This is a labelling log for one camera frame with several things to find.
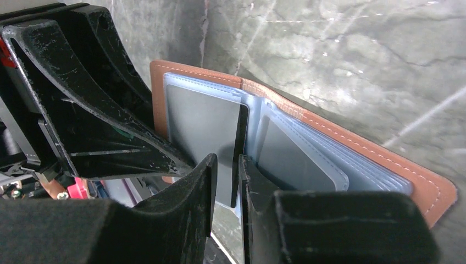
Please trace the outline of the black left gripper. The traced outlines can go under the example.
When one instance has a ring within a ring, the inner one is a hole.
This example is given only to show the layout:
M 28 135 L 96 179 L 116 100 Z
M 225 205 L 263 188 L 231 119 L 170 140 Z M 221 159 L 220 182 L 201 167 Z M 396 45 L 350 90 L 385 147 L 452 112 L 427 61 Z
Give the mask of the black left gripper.
M 57 197 L 91 180 L 186 174 L 194 163 L 156 133 L 152 94 L 135 70 L 109 10 L 77 3 L 1 15 L 1 121 L 19 164 Z

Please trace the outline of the pink leather card holder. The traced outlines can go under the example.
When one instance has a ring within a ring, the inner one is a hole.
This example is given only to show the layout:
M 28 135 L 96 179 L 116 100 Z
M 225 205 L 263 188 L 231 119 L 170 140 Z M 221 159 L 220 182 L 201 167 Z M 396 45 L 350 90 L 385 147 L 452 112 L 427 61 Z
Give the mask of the pink leather card holder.
M 155 60 L 156 132 L 199 162 L 219 159 L 217 203 L 230 207 L 240 104 L 249 108 L 245 155 L 283 189 L 409 195 L 427 224 L 457 201 L 451 181 L 239 76 Z

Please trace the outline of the black glossy credit card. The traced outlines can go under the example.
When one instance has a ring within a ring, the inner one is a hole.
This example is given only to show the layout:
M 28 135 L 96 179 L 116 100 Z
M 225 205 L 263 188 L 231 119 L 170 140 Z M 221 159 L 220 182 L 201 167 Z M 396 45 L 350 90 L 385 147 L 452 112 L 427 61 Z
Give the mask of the black glossy credit card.
M 249 108 L 245 104 L 240 104 L 240 111 L 238 114 L 237 129 L 235 136 L 235 144 L 232 158 L 232 190 L 230 207 L 236 206 L 237 193 L 238 193 L 238 161 L 239 157 L 244 153 L 245 141 L 247 138 L 247 124 L 248 124 Z

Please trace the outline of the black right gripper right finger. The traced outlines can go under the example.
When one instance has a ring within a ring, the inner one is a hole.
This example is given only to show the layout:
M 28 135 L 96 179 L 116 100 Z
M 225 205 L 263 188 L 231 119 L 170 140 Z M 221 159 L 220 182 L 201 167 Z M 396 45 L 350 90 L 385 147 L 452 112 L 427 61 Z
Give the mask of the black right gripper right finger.
M 286 191 L 242 155 L 245 263 L 438 263 L 417 205 L 397 192 Z

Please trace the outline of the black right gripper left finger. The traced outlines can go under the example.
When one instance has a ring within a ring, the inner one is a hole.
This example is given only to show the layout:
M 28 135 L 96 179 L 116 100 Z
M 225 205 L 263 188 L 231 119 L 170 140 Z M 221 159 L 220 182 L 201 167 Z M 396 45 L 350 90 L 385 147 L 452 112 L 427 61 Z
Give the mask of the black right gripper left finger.
M 202 263 L 217 156 L 127 207 L 111 199 L 1 202 L 1 263 Z

